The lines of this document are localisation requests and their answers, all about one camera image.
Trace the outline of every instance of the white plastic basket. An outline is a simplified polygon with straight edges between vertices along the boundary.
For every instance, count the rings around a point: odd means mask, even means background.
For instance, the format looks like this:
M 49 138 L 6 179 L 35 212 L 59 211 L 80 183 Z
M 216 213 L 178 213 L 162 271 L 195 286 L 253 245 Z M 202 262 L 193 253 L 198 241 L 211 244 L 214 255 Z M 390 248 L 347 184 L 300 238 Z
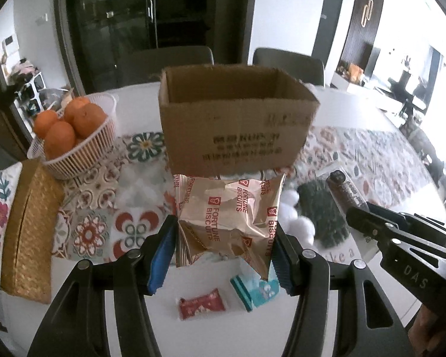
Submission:
M 111 150 L 114 143 L 117 123 L 115 98 L 107 93 L 90 94 L 86 97 L 91 103 L 100 106 L 107 114 L 104 123 L 93 134 L 63 156 L 50 161 L 46 161 L 43 140 L 35 137 L 26 155 L 29 159 L 40 158 L 46 169 L 58 180 L 73 179 L 86 172 Z M 60 109 L 57 113 L 61 118 L 64 110 Z

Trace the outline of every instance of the gray chair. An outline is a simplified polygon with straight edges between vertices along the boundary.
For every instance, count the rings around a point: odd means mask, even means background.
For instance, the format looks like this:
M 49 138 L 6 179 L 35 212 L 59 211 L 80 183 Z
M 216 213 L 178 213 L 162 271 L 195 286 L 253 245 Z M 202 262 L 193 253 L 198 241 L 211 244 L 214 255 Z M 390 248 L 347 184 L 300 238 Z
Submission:
M 213 64 L 212 50 L 206 46 L 178 46 L 137 51 L 118 60 L 118 82 L 121 87 L 158 82 L 164 68 L 191 64 Z
M 304 83 L 321 86 L 325 84 L 324 64 L 311 56 L 281 49 L 257 48 L 253 55 L 253 64 L 279 68 Z

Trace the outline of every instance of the white table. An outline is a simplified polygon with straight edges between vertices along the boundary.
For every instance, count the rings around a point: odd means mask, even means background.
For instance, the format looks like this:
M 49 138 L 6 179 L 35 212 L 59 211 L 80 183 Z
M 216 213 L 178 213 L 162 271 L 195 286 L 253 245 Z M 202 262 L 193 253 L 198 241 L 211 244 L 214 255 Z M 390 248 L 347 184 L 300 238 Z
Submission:
M 114 90 L 119 102 L 117 118 L 121 134 L 142 131 L 160 131 L 157 102 L 159 83 L 150 83 Z M 388 119 L 367 99 L 332 90 L 316 89 L 321 102 L 314 120 L 315 126 L 357 127 L 381 131 L 395 131 Z M 446 210 L 429 184 L 406 200 L 395 210 L 420 212 L 446 221 Z M 403 286 L 383 269 L 378 254 L 369 267 L 392 302 L 396 313 L 406 325 L 418 310 L 420 303 Z M 65 259 L 52 260 L 52 294 L 57 293 L 76 263 Z M 230 312 L 224 315 L 181 322 L 177 319 L 176 299 L 209 292 L 228 285 L 228 280 L 238 272 L 238 260 L 216 264 L 196 264 L 176 269 L 171 267 L 165 283 L 157 294 L 146 298 L 153 331 L 163 356 L 278 356 L 285 346 L 297 305 L 296 297 L 281 292 L 274 301 L 252 313 L 239 308 L 234 294 L 222 288 L 230 302 Z M 47 305 L 1 294 L 5 313 L 5 326 L 13 340 L 28 350 L 34 334 L 46 313 Z M 331 293 L 329 319 L 324 355 L 332 355 L 337 293 Z M 112 292 L 106 292 L 107 327 L 111 353 L 119 356 L 115 327 Z

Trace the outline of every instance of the metal screw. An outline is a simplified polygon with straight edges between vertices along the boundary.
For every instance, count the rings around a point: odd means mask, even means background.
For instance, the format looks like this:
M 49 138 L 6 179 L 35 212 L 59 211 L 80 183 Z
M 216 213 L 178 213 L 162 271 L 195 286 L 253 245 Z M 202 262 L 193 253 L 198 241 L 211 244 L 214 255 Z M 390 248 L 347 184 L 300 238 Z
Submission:
M 77 268 L 80 270 L 86 270 L 91 265 L 91 262 L 89 260 L 83 259 L 80 260 L 77 264 Z
M 137 259 L 140 256 L 140 249 L 131 249 L 129 252 L 127 252 L 127 256 L 131 259 Z
M 355 259 L 353 265 L 360 270 L 363 270 L 367 264 L 362 259 Z
M 311 250 L 311 249 L 305 249 L 302 252 L 302 256 L 307 258 L 307 259 L 312 259 L 312 258 L 315 258 L 315 252 L 313 250 Z

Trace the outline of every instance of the red candy wrapper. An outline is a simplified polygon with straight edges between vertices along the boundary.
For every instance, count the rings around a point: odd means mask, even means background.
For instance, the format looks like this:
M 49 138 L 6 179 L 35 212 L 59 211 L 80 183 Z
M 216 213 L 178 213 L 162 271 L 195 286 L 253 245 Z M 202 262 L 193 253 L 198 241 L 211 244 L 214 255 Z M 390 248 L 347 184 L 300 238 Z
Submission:
M 218 289 L 193 299 L 180 299 L 178 305 L 182 320 L 209 312 L 226 311 Z

